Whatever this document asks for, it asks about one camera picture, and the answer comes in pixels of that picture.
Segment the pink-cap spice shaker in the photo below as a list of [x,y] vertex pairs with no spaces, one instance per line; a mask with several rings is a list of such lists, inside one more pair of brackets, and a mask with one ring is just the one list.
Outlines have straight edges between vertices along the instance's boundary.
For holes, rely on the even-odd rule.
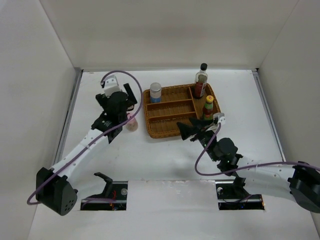
[[135,117],[131,113],[127,113],[128,122],[126,123],[125,127],[128,131],[134,132],[138,129],[138,122]]

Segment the tall red-label sauce bottle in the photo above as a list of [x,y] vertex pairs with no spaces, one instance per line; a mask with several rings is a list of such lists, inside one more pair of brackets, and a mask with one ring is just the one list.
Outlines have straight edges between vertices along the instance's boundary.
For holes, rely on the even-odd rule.
[[208,68],[208,65],[206,63],[202,63],[200,65],[199,72],[195,75],[193,96],[196,99],[200,99],[204,95],[205,88],[208,81],[207,68]]

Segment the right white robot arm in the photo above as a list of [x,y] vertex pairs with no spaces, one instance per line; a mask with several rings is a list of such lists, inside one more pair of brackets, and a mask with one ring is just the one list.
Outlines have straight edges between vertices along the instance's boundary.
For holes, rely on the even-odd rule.
[[199,141],[219,172],[234,177],[231,185],[238,198],[246,195],[268,195],[297,203],[303,209],[320,211],[320,169],[306,162],[261,162],[238,153],[234,142],[217,139],[222,121],[189,119],[190,124],[177,122],[182,140]]

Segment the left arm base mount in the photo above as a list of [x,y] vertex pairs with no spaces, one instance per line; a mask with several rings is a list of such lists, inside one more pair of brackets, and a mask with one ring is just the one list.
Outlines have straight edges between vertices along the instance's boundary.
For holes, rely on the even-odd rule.
[[125,211],[127,209],[128,182],[113,181],[107,175],[96,172],[105,186],[101,193],[93,194],[81,200],[81,211]]

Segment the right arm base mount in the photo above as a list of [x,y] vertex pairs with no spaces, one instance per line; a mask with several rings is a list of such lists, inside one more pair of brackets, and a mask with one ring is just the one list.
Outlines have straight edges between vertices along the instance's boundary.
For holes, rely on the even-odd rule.
[[245,189],[245,179],[236,177],[233,180],[215,182],[218,208],[220,211],[265,210],[260,194],[249,194]]

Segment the silver-lid blue-label jar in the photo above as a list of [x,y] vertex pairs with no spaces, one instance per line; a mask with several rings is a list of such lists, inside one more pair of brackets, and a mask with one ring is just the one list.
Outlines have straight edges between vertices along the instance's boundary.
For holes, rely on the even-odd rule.
[[153,82],[150,85],[150,102],[160,103],[162,100],[162,86],[158,82]]

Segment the green-label yellow-cap sauce bottle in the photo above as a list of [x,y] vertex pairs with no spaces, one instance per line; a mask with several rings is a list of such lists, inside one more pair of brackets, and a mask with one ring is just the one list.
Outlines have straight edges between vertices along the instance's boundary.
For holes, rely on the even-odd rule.
[[213,120],[214,97],[207,95],[205,100],[206,102],[202,109],[202,119],[205,121]]

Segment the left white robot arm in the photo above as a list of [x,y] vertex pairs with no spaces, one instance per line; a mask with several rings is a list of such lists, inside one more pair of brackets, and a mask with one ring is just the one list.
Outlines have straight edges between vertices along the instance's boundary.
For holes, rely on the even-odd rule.
[[123,130],[128,111],[138,103],[130,85],[104,85],[104,92],[95,99],[103,112],[93,122],[80,143],[63,160],[36,174],[36,200],[60,216],[68,214],[78,199],[76,176],[100,150],[105,150]]

